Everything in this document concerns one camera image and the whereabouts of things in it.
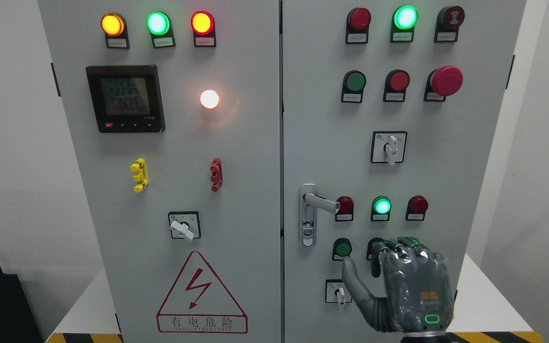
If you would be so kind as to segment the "grey robotic humanoid hand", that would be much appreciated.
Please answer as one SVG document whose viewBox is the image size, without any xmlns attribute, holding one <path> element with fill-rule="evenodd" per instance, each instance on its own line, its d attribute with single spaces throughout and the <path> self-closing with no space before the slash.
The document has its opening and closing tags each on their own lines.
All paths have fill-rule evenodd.
<svg viewBox="0 0 549 343">
<path fill-rule="evenodd" d="M 343 258 L 341 276 L 366 323 L 382 333 L 445 331 L 453 319 L 455 298 L 442 254 L 413 245 L 407 236 L 384 239 L 387 248 L 373 256 L 372 274 L 384 278 L 385 297 L 375 297 Z"/>
</svg>

